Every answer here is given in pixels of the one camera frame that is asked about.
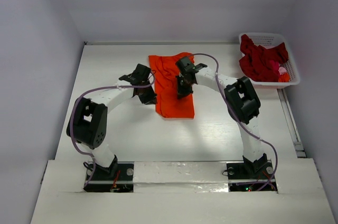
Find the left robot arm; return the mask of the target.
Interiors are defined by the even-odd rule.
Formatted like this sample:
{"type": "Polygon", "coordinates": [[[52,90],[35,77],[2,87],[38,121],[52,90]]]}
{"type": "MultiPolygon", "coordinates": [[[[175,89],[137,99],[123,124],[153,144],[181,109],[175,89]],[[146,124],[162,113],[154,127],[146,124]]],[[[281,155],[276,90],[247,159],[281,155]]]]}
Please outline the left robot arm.
{"type": "Polygon", "coordinates": [[[138,64],[130,74],[121,76],[112,86],[85,91],[74,103],[66,134],[76,151],[92,159],[91,171],[105,179],[117,173],[117,157],[105,143],[108,114],[123,102],[137,96],[144,105],[156,103],[152,70],[138,64]]]}

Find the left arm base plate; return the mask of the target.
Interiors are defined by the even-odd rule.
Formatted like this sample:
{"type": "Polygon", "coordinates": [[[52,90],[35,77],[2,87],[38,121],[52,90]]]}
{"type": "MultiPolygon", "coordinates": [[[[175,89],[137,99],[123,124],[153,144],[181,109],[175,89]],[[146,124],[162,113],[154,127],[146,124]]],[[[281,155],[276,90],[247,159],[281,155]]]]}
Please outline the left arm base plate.
{"type": "Polygon", "coordinates": [[[104,171],[98,165],[92,179],[84,187],[86,192],[129,193],[134,190],[134,162],[120,162],[112,174],[104,171]]]}

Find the orange t shirt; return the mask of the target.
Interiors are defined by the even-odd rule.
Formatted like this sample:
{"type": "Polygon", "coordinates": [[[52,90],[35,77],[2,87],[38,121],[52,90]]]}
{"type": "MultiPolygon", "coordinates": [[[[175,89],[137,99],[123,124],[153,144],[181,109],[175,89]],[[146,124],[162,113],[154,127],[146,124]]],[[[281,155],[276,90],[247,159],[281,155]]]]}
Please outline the orange t shirt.
{"type": "Polygon", "coordinates": [[[155,93],[157,94],[156,112],[168,119],[193,119],[195,116],[193,97],[177,98],[177,78],[180,71],[176,62],[191,53],[182,52],[173,56],[150,55],[150,68],[155,72],[155,93]]]}

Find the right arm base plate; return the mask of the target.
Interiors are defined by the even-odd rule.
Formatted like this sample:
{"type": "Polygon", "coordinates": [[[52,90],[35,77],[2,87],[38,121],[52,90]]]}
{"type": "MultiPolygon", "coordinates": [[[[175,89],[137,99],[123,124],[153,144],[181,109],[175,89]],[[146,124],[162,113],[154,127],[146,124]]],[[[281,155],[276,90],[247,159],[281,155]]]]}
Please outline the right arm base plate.
{"type": "Polygon", "coordinates": [[[250,174],[243,162],[230,162],[226,164],[226,169],[222,175],[228,178],[230,192],[252,192],[258,191],[261,186],[266,184],[260,191],[277,191],[275,177],[271,177],[274,168],[271,161],[263,166],[257,173],[250,174]]]}

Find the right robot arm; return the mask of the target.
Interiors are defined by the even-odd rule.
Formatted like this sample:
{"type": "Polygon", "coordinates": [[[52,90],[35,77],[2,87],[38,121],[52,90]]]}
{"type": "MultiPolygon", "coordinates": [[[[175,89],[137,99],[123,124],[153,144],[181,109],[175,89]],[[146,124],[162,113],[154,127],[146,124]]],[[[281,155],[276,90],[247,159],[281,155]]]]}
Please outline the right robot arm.
{"type": "Polygon", "coordinates": [[[190,56],[179,59],[175,64],[179,69],[176,77],[179,99],[192,94],[193,85],[202,85],[221,94],[229,115],[240,129],[244,174],[250,178],[256,177],[267,163],[267,156],[258,129],[261,102],[250,79],[220,74],[218,63],[214,70],[203,63],[195,65],[190,56]]]}

